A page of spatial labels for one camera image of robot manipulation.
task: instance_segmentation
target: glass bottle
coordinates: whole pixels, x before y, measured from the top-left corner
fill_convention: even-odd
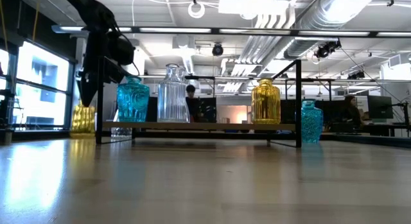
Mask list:
[[[322,133],[323,112],[315,107],[315,99],[305,99],[301,108],[301,135],[303,143],[318,143]]]
[[[280,90],[272,85],[271,78],[261,79],[251,92],[251,116],[254,124],[279,124]]]
[[[188,123],[186,84],[179,78],[179,66],[168,64],[167,75],[159,83],[157,122]]]
[[[71,132],[74,134],[93,134],[95,111],[93,106],[84,107],[80,100],[79,104],[74,107]]]
[[[127,76],[127,83],[117,87],[118,120],[120,122],[145,122],[150,89],[140,84],[138,76]]]

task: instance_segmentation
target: shelf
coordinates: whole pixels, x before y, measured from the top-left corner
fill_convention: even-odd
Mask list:
[[[254,124],[218,124],[218,123],[156,123],[156,122],[103,122],[103,128],[153,128],[163,130],[289,130],[295,131],[295,125],[254,125]]]

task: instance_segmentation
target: blue glass vase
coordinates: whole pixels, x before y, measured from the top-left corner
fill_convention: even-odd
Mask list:
[[[301,135],[303,143],[318,143],[322,133],[323,112],[315,107],[315,99],[305,99],[301,108]]]
[[[140,84],[138,76],[127,76],[127,83],[117,87],[118,120],[120,122],[145,122],[150,90]]]

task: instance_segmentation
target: clear glass vase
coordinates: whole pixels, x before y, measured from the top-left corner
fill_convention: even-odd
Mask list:
[[[251,92],[251,116],[254,124],[279,124],[280,90],[272,85],[272,79],[261,79]]]
[[[168,64],[167,75],[159,83],[157,122],[188,123],[186,84],[179,77],[179,66]]]
[[[303,143],[318,143],[323,124],[323,112],[315,107],[315,99],[305,99],[301,108],[301,135]]]
[[[149,87],[140,84],[138,76],[127,76],[127,83],[117,87],[118,121],[145,122]]]

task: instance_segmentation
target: yellow glass vase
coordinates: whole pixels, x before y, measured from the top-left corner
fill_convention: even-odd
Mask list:
[[[272,79],[261,79],[251,92],[251,116],[254,124],[279,124],[280,90],[272,85]]]
[[[74,107],[73,120],[71,125],[72,134],[94,134],[94,113],[93,106],[84,107],[82,102]]]

